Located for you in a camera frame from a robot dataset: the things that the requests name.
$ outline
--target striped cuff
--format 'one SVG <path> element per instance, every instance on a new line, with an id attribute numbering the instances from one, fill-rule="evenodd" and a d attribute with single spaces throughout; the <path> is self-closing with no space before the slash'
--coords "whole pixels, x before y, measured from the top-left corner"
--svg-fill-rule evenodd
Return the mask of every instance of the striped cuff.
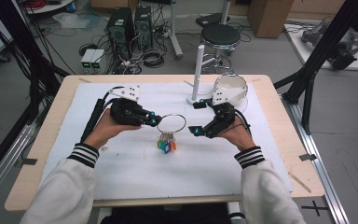
<path id="1" fill-rule="evenodd" d="M 263 152 L 261 147 L 251 147 L 245 151 L 242 151 L 234 156 L 234 158 L 240 163 L 242 169 L 248 166 L 256 165 L 261 161 L 264 161 Z"/>
<path id="2" fill-rule="evenodd" d="M 84 143 L 77 143 L 72 154 L 67 159 L 80 161 L 81 163 L 94 168 L 98 157 L 100 157 L 100 153 L 97 149 Z"/>

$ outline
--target white rod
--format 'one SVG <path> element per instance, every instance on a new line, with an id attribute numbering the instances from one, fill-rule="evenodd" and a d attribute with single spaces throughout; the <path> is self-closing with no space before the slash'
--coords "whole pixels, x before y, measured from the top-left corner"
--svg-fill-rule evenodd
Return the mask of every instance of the white rod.
<path id="1" fill-rule="evenodd" d="M 196 73 L 194 76 L 193 95 L 191 97 L 191 99 L 193 101 L 197 101 L 197 95 L 199 93 L 200 76 L 201 76 L 202 59 L 203 59 L 204 50 L 205 50 L 205 46 L 199 45 L 199 50 L 197 53 Z"/>
<path id="2" fill-rule="evenodd" d="M 176 35 L 176 0 L 171 0 L 171 35 Z"/>
<path id="3" fill-rule="evenodd" d="M 226 25 L 230 5 L 231 5 L 231 0 L 226 0 L 225 4 L 223 5 L 223 13 L 222 13 L 222 19 L 220 21 L 220 24 Z"/>

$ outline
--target forearm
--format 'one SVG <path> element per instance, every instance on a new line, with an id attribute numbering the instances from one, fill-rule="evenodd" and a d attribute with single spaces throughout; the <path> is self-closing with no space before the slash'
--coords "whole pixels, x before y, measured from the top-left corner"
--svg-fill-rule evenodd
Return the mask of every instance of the forearm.
<path id="1" fill-rule="evenodd" d="M 46 177 L 21 223 L 87 223 L 97 174 L 98 151 L 76 145 Z"/>
<path id="2" fill-rule="evenodd" d="M 305 223 L 284 182 L 254 147 L 235 156 L 241 173 L 242 208 L 249 224 Z"/>

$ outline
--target wooden table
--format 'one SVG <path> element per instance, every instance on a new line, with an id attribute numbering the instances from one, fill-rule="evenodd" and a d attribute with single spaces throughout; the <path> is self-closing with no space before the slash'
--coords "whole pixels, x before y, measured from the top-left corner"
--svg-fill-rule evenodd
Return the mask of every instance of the wooden table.
<path id="1" fill-rule="evenodd" d="M 262 106 L 268 126 L 293 186 L 293 197 L 319 197 L 324 195 L 324 187 L 316 175 L 310 161 L 302 161 L 298 156 L 306 154 L 296 130 L 275 91 L 271 80 L 264 75 L 244 75 L 252 83 Z M 214 83 L 216 75 L 202 76 L 201 82 Z M 49 151 L 57 138 L 62 121 L 80 83 L 180 83 L 193 82 L 194 75 L 127 75 L 127 76 L 69 76 L 66 77 L 48 112 L 48 115 L 34 141 L 28 158 L 37 159 L 36 165 L 24 165 L 7 197 L 5 208 L 8 211 L 24 211 L 36 195 L 42 178 Z M 163 198 L 147 200 L 98 201 L 94 206 L 125 206 L 145 204 L 176 203 L 216 203 L 236 202 L 239 195 L 219 197 Z"/>

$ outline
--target stool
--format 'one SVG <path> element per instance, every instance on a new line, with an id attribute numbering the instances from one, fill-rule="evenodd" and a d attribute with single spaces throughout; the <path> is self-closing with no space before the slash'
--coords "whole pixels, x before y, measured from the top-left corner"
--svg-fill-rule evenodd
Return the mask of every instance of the stool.
<path id="1" fill-rule="evenodd" d="M 214 48 L 214 54 L 205 54 L 204 58 L 212 56 L 214 60 L 209 66 L 203 67 L 202 71 L 208 72 L 208 70 L 212 70 L 212 73 L 223 74 L 218 73 L 218 70 L 225 69 L 227 70 L 225 73 L 233 72 L 231 61 L 227 57 L 221 55 L 220 50 L 225 49 L 232 52 L 240 42 L 240 32 L 231 26 L 224 24 L 210 24 L 203 28 L 201 31 L 201 43 Z"/>

